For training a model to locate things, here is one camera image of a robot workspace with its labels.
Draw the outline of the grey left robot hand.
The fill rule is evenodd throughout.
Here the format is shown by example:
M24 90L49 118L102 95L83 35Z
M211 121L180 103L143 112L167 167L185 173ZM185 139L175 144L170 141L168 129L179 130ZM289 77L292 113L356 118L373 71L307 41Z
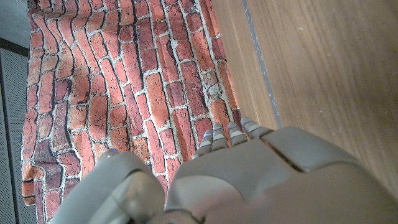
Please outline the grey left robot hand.
M214 124L164 189L107 150L54 223L396 223L397 199L357 159L299 128Z

